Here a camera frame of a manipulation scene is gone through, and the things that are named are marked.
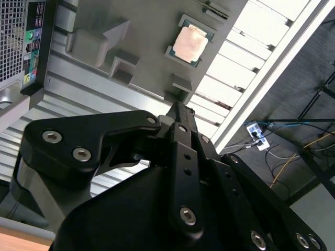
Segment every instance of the green audio port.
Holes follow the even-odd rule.
[[[28,33],[28,39],[31,40],[34,37],[34,32],[29,32]]]

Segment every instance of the yellow cable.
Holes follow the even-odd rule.
[[[316,143],[316,142],[319,142],[320,140],[323,140],[324,138],[328,137],[329,135],[333,135],[334,133],[335,133],[335,131],[333,131],[333,132],[331,132],[331,133],[329,133],[329,134],[327,134],[327,135],[325,135],[325,136],[323,136],[323,137],[321,137],[321,138],[319,138],[319,139],[317,139],[317,140],[314,140],[314,141],[308,143],[307,145],[304,146],[304,149],[307,148],[307,147],[309,147],[310,145]],[[280,175],[280,174],[282,173],[282,171],[286,168],[286,166],[291,162],[291,160],[294,159],[295,156],[297,156],[297,154],[294,154],[294,155],[293,155],[293,156],[292,156],[292,157],[285,163],[285,165],[282,167],[282,169],[279,171],[279,173],[278,173],[278,174],[276,175],[276,177],[274,178],[272,184],[270,185],[270,188],[273,187],[273,185],[276,183],[276,181],[277,181],[279,175]]]

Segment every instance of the mounting hole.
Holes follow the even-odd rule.
[[[232,190],[232,193],[233,193],[235,196],[240,197],[240,193],[237,192],[236,189],[233,189],[233,190]]]
[[[156,120],[154,118],[147,117],[147,120],[152,124],[156,124]]]
[[[191,156],[189,156],[188,154],[184,154],[184,157],[185,157],[185,159],[188,159],[188,160],[191,159]]]
[[[185,173],[186,175],[189,175],[189,176],[192,175],[192,172],[191,172],[190,170],[188,170],[187,168],[184,169],[184,173]]]
[[[187,129],[182,125],[179,126],[179,130],[181,130],[182,132],[187,132]]]

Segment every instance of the black metal bracket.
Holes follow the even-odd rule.
[[[267,122],[335,122],[334,119],[305,119],[305,116],[310,111],[310,109],[313,107],[313,105],[316,103],[316,101],[321,97],[323,93],[327,94],[331,98],[335,99],[335,93],[330,90],[328,87],[329,85],[335,80],[335,71],[329,76],[329,78],[324,82],[322,87],[317,90],[313,98],[310,100],[310,102],[307,104],[307,106],[303,109],[301,114],[298,116],[297,119],[267,119]]]
[[[326,250],[246,164],[221,160],[193,110],[176,103],[168,115],[169,125],[132,111],[26,127],[12,190],[54,226],[52,251],[320,250],[309,236]],[[94,175],[140,159],[150,167],[90,198]]]

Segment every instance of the silver bolt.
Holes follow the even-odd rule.
[[[238,164],[239,160],[235,156],[230,156],[231,160]]]
[[[259,250],[266,250],[266,243],[264,239],[256,231],[251,231],[250,237]]]
[[[62,135],[56,131],[45,131],[42,138],[48,143],[57,144],[62,140]]]
[[[91,153],[85,148],[76,148],[72,153],[73,157],[80,162],[87,162],[90,160]]]
[[[148,117],[147,120],[152,124],[156,124],[156,120],[154,118]]]
[[[321,249],[320,243],[312,235],[309,235],[308,237],[310,241],[314,244],[314,246],[317,247],[317,249]]]
[[[296,238],[298,240],[298,242],[301,244],[301,246],[303,246],[304,248],[309,248],[309,244],[306,241],[305,238],[303,238],[303,236],[299,233],[296,233]]]
[[[186,207],[180,209],[180,218],[189,226],[193,226],[196,223],[194,212]]]
[[[204,136],[204,135],[201,136],[201,139],[202,139],[203,141],[205,141],[206,143],[209,142],[209,138],[206,137],[206,136]]]
[[[185,127],[183,127],[182,125],[179,126],[179,129],[180,129],[181,131],[183,131],[183,132],[186,132],[186,131],[187,131],[187,129],[186,129]]]

